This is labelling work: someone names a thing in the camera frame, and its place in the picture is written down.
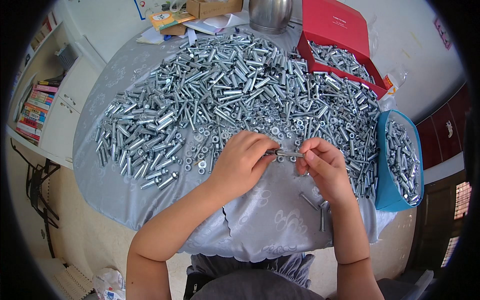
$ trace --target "floor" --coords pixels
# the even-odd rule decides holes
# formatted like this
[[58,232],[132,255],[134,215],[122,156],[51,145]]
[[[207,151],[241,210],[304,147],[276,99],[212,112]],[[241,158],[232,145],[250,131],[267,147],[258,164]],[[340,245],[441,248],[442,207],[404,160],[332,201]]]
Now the floor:
[[[85,276],[112,267],[124,276],[127,253],[135,231],[128,229],[93,210],[83,200],[73,171],[61,168],[52,175],[50,203],[60,216],[60,228],[52,229],[52,243],[57,257],[74,264]],[[375,278],[394,278],[407,264],[415,228],[415,209],[398,213],[382,231],[380,240],[371,245]],[[336,260],[333,248],[311,252],[315,261],[310,269],[311,290],[327,297],[336,290]],[[167,261],[170,290],[174,300],[182,299],[185,290],[185,270],[190,255],[176,254]]]

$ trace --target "person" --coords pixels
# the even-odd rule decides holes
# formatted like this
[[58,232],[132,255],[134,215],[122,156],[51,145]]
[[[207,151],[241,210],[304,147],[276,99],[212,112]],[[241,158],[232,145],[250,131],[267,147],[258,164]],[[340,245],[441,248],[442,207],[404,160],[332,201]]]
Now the person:
[[[277,148],[275,141],[260,133],[241,131],[232,136],[210,177],[136,233],[127,258],[129,300],[171,298],[166,261],[200,223],[257,183],[275,159],[275,155],[264,153]],[[373,276],[367,234],[342,153],[319,137],[304,141],[299,152],[305,156],[296,162],[298,172],[309,172],[330,204],[338,299],[383,299]],[[298,253],[253,264],[193,255],[185,299],[323,299],[307,289],[313,257]]]

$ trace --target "fingernail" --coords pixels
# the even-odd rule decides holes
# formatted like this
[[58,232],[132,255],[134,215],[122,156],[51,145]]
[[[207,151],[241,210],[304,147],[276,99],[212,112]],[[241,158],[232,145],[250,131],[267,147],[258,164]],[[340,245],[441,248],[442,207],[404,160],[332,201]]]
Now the fingernail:
[[306,155],[305,155],[305,158],[309,161],[312,161],[314,158],[315,158],[315,153],[313,153],[312,151],[308,150]]

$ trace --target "patterned tablecloth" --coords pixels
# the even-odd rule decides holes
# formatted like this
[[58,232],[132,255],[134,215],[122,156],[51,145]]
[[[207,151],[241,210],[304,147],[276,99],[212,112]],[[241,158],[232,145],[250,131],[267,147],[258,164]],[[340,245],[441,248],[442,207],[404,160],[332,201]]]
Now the patterned tablecloth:
[[[240,26],[240,30],[249,30],[290,51],[298,43],[301,26],[288,28],[279,36],[265,36],[248,26]],[[133,230],[139,230],[146,221],[208,177],[208,174],[200,175],[197,167],[187,172],[175,164],[168,168],[170,172],[180,173],[175,183],[161,192],[155,187],[142,191],[140,185],[145,182],[144,179],[122,177],[119,167],[111,161],[104,168],[100,167],[93,139],[107,105],[117,91],[130,90],[135,82],[146,78],[162,59],[172,58],[178,46],[185,41],[173,37],[161,45],[147,45],[136,43],[138,37],[134,36],[123,45],[99,76],[88,96],[73,140],[73,170],[84,199],[101,214]],[[187,138],[187,143],[193,138],[188,128],[182,131],[182,135]],[[183,147],[178,155],[184,157],[186,151],[187,147]],[[252,190],[200,224],[180,252],[233,256],[241,261],[258,262],[332,246],[330,215],[326,214],[326,231],[320,232],[320,212],[299,198],[299,191],[315,201],[321,201],[313,180],[298,176],[294,164],[287,161],[272,163]],[[396,213],[376,211],[372,199],[360,199],[359,205],[369,240],[376,242]]]

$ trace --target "blue container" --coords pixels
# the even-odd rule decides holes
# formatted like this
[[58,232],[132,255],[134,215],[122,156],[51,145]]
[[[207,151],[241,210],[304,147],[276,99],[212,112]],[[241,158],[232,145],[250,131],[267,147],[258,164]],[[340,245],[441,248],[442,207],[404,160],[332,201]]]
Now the blue container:
[[[410,205],[400,195],[397,185],[394,182],[392,173],[388,168],[387,163],[387,138],[385,128],[387,120],[392,119],[397,123],[403,124],[407,129],[407,135],[410,138],[417,154],[417,159],[420,161],[420,167],[415,172],[417,176],[417,182],[419,186],[417,193],[420,200],[415,205]],[[377,197],[375,199],[375,208],[378,210],[384,210],[387,212],[399,212],[420,204],[423,199],[423,161],[421,156],[420,138],[419,133],[415,125],[404,114],[398,110],[388,110],[380,114],[377,123],[377,144],[380,147],[380,153],[378,155],[378,186]]]

